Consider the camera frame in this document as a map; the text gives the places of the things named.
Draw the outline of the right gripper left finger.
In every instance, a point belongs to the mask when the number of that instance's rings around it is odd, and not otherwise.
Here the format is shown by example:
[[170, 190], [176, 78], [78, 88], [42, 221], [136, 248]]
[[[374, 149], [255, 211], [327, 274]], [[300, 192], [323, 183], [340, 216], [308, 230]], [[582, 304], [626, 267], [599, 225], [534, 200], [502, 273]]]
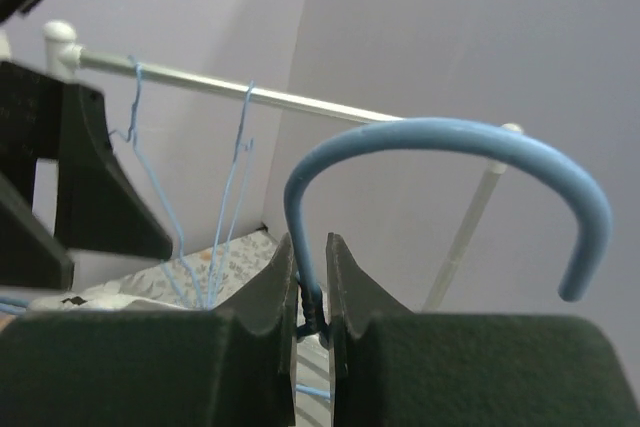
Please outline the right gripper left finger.
[[283, 237], [212, 310], [24, 314], [1, 333], [5, 426], [291, 426], [298, 286]]

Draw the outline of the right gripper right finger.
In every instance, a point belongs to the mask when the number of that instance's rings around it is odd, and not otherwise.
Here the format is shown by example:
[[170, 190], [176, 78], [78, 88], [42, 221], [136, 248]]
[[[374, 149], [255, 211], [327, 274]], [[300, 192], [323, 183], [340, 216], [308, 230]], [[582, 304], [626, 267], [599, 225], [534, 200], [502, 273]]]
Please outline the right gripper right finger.
[[336, 426], [629, 426], [616, 352], [573, 316], [415, 313], [326, 245]]

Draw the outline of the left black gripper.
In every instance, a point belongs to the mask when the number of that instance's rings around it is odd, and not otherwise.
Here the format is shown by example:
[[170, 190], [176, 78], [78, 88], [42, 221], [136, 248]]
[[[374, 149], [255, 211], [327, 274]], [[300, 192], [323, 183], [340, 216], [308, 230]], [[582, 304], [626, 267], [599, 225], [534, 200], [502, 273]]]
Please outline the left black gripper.
[[[52, 230], [32, 210], [41, 160], [57, 164]], [[173, 242], [114, 155], [102, 92], [2, 61], [1, 283], [68, 289], [72, 250], [167, 260]]]

